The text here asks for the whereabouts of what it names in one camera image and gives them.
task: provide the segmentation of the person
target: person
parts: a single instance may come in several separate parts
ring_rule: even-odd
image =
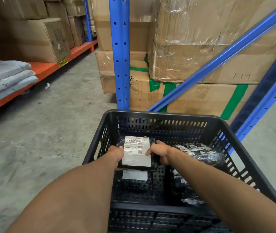
[[[243,181],[161,141],[146,155],[172,165],[234,232],[276,232],[276,204]],[[71,169],[44,188],[6,233],[103,233],[108,230],[114,170],[122,147],[111,146],[97,160]]]

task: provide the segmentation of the aisle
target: aisle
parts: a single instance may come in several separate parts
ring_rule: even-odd
[[[75,61],[0,109],[0,232],[42,188],[81,165],[102,114],[116,108],[102,93],[94,53]]]

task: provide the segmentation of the small white label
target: small white label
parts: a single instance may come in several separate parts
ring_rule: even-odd
[[[150,139],[148,137],[126,136],[122,164],[151,167],[151,156],[145,156],[149,148]]]
[[[148,180],[148,172],[139,170],[124,170],[123,179],[146,181]]]

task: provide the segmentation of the person's left hand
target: person's left hand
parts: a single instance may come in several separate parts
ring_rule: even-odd
[[[123,147],[111,145],[105,155],[111,155],[115,159],[115,168],[117,168],[118,162],[124,157]]]

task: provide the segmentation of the yellow label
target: yellow label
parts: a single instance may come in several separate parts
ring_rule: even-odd
[[[59,62],[59,67],[62,67],[64,65],[66,65],[68,63],[68,60],[67,59],[64,59],[63,61]]]

